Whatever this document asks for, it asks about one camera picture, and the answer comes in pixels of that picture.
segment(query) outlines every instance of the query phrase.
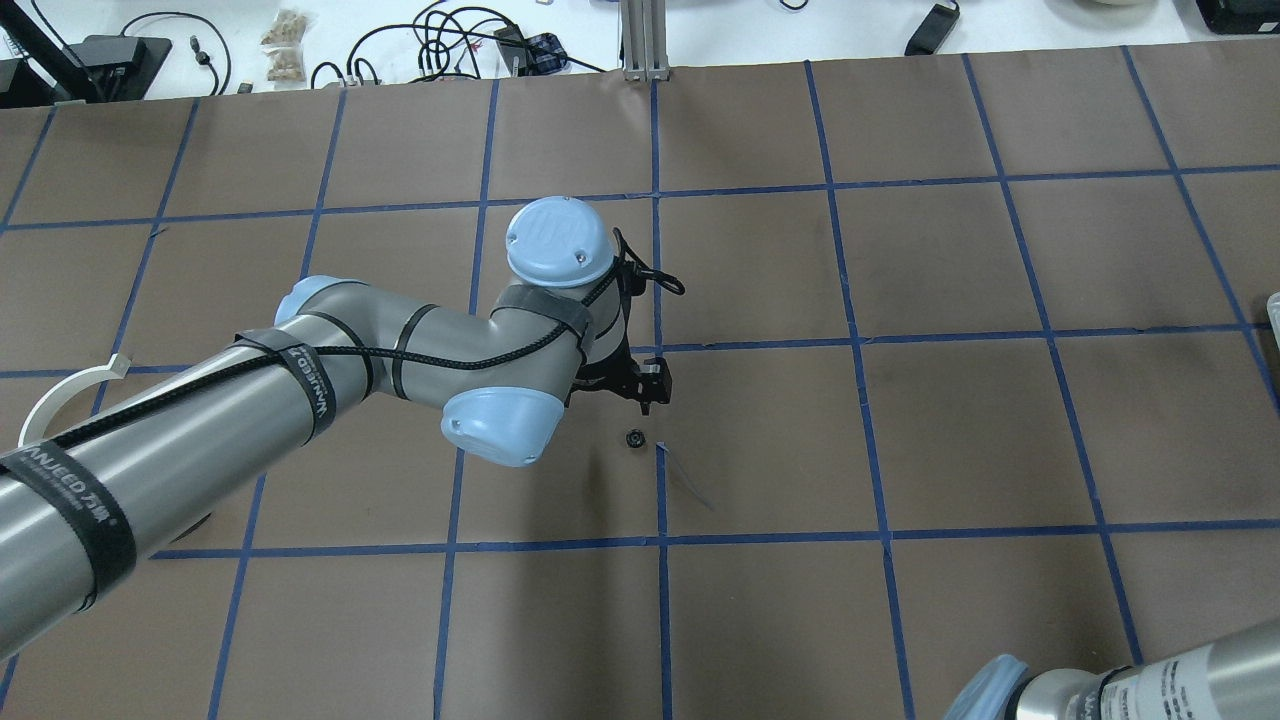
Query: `black pole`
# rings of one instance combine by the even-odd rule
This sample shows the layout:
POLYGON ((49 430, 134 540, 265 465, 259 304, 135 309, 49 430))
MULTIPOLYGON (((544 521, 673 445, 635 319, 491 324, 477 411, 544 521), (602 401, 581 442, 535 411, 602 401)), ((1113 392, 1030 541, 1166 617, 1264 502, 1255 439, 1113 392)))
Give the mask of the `black pole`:
POLYGON ((49 36, 18 6, 15 0, 0 0, 0 27, 5 28, 31 58, 45 68, 54 82, 77 100, 101 102, 97 87, 88 79, 88 73, 70 60, 63 49, 49 40, 49 36))

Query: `velcro strap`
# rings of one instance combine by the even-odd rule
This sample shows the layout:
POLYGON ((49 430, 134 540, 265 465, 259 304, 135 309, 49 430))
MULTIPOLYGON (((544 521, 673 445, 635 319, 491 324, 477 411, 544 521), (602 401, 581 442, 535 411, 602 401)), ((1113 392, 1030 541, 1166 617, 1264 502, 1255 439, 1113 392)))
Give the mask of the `velcro strap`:
POLYGON ((550 318, 568 325, 570 332, 579 337, 582 351, 590 350, 594 340, 586 329, 591 324, 591 310, 577 300, 570 300, 532 284, 512 284, 502 291, 494 311, 504 307, 527 310, 535 315, 550 318))
POLYGON ((325 373, 314 347, 275 328, 237 333, 232 347, 256 347, 275 354, 293 373, 293 378, 302 386, 311 404, 311 436, 307 437, 307 442, 329 429, 338 416, 338 397, 333 392, 333 383, 329 382, 329 373, 325 373))
POLYGON ((93 573, 93 588, 81 611, 133 570, 138 548, 124 510, 106 486, 63 448, 47 439, 19 447, 0 456, 0 470, 52 505, 79 538, 93 573))

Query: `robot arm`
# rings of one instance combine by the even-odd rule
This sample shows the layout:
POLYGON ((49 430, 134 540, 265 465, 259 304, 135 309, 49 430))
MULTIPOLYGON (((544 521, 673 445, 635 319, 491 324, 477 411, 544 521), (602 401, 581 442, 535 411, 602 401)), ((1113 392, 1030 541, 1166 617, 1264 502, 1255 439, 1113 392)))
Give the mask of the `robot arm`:
POLYGON ((310 277, 275 327, 238 341, 61 436, 0 456, 0 659, 88 609, 243 482, 372 392, 443 407, 440 430, 502 465, 535 462, 571 392, 669 400, 639 365, 630 300, 648 268, 586 204, 524 208, 506 243, 516 277, 489 318, 358 281, 310 277))

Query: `light blue cap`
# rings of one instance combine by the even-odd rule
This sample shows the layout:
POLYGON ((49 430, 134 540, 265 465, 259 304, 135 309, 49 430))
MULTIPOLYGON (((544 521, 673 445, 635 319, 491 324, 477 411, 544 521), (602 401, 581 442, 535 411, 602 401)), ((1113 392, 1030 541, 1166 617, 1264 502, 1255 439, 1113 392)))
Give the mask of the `light blue cap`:
POLYGON ((527 283, 576 287, 613 266, 613 243, 590 205, 543 197, 525 205, 507 227, 507 264, 527 283))
POLYGON ((280 299, 280 305, 275 309, 275 324, 279 325, 284 320, 297 315, 298 310, 302 310, 302 306, 306 305, 308 300, 315 297, 317 292, 338 283, 369 284, 361 281, 332 278, 329 275, 305 277, 293 283, 293 290, 280 299))
POLYGON ((532 465, 543 456, 564 404, 526 387, 483 387, 444 404, 440 432, 453 445, 508 468, 532 465))
POLYGON ((1000 720, 1025 673, 1025 662, 1001 655, 969 680, 942 720, 1000 720))

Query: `white label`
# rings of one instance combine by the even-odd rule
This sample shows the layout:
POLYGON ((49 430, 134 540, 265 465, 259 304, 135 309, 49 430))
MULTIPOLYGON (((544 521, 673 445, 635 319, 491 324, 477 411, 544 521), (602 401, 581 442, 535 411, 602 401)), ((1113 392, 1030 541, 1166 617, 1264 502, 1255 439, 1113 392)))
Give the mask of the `white label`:
POLYGON ((1208 692, 1206 646, 1102 689, 1102 720, 1222 720, 1208 692))

